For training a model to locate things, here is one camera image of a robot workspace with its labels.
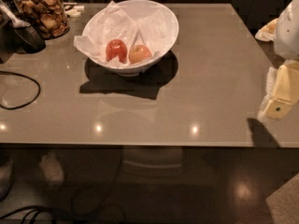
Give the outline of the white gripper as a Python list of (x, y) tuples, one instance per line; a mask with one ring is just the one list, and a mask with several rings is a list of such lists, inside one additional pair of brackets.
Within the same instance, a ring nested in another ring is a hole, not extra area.
[(278, 17), (274, 52), (287, 61), (266, 77), (266, 95), (258, 119), (283, 119), (299, 102), (299, 0), (292, 0)]

